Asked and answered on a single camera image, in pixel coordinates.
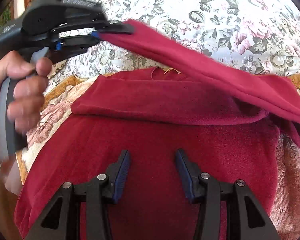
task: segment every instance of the floral bedsheet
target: floral bedsheet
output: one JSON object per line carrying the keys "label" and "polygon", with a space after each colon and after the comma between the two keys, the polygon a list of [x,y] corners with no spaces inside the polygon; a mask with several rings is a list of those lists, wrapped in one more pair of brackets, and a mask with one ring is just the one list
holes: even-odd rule
{"label": "floral bedsheet", "polygon": [[[300,12],[291,0],[93,0],[109,20],[136,19],[183,46],[253,74],[300,73]],[[89,29],[64,33],[88,34]],[[106,41],[69,59],[48,90],[66,76],[160,66]]]}

